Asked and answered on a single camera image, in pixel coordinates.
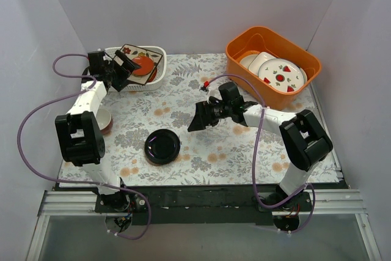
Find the cream square flower plate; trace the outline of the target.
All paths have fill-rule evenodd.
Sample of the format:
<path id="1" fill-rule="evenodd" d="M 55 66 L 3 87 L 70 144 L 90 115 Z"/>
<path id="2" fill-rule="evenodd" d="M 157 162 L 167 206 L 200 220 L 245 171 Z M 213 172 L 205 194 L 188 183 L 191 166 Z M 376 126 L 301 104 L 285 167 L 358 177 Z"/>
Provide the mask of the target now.
<path id="1" fill-rule="evenodd" d="M 120 48 L 120 51 L 125 53 L 128 58 L 131 60 L 137 56 L 147 56 L 150 59 L 154 61 L 155 67 L 158 66 L 159 62 L 163 58 L 163 55 L 161 53 L 158 53 L 156 51 L 148 50 L 139 46 L 129 45 L 125 44 Z M 128 78 L 128 81 L 130 84 L 138 84 L 138 85 L 145 85 L 147 84 L 147 80 L 149 79 L 149 76 L 133 76 L 132 74 Z"/>

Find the red round saucer plate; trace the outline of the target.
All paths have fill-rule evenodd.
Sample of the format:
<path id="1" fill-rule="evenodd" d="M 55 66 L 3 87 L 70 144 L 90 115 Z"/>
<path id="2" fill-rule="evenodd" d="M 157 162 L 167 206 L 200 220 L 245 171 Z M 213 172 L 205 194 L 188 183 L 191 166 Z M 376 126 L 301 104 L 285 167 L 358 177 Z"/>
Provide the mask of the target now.
<path id="1" fill-rule="evenodd" d="M 147 76 L 155 67 L 154 61 L 147 56 L 137 56 L 133 58 L 132 61 L 140 66 L 140 68 L 132 72 L 133 76 Z"/>

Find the red plate with teal flower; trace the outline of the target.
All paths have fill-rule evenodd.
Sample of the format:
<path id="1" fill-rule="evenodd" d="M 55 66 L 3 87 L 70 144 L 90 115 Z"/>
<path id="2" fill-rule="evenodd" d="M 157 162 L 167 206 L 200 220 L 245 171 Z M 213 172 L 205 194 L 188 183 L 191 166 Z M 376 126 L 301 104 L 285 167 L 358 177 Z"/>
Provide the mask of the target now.
<path id="1" fill-rule="evenodd" d="M 149 79 L 147 80 L 147 83 L 151 83 L 151 82 L 154 81 L 154 79 L 156 78 L 156 75 L 157 75 L 157 70 L 158 70 L 158 67 L 156 66 L 156 67 L 153 69 L 151 75 L 149 76 Z"/>

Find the black bowl with red interior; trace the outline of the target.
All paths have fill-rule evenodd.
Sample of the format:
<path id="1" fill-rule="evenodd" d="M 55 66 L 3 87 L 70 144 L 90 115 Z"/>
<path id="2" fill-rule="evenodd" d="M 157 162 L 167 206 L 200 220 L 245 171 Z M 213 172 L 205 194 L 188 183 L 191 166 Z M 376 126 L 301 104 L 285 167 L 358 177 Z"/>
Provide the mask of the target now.
<path id="1" fill-rule="evenodd" d="M 180 138 L 168 129 L 158 129 L 145 140 L 144 153 L 147 160 L 157 166 L 175 161 L 180 152 Z"/>

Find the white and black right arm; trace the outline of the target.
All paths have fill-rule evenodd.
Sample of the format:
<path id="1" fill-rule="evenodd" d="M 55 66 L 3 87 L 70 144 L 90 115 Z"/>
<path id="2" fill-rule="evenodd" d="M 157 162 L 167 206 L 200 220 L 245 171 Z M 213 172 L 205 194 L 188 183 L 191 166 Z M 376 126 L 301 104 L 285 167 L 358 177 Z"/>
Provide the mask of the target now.
<path id="1" fill-rule="evenodd" d="M 290 166 L 274 193 L 261 199 L 264 209 L 293 209 L 299 202 L 298 194 L 307 187 L 307 180 L 316 165 L 333 150 L 333 144 L 314 113 L 305 109 L 298 113 L 277 111 L 254 101 L 245 101 L 235 83 L 219 86 L 221 98 L 209 97 L 195 105 L 195 115 L 188 131 L 214 127 L 221 119 L 230 118 L 245 127 L 255 127 L 282 137 Z"/>

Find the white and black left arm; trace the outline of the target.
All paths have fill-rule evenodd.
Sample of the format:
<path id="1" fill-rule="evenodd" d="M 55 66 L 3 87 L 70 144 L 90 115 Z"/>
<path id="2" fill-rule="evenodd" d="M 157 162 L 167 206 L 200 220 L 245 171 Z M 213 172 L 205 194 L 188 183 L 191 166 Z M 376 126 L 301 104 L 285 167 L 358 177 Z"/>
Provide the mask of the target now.
<path id="1" fill-rule="evenodd" d="M 82 93 L 66 114 L 55 119 L 60 151 L 64 161 L 86 172 L 98 189 L 102 205 L 123 212 L 129 207 L 130 197 L 116 189 L 123 186 L 122 179 L 103 163 L 106 148 L 97 114 L 108 89 L 124 89 L 139 66 L 123 54 L 110 59 L 104 50 L 89 52 L 87 59 L 87 73 L 93 78 L 82 77 Z"/>

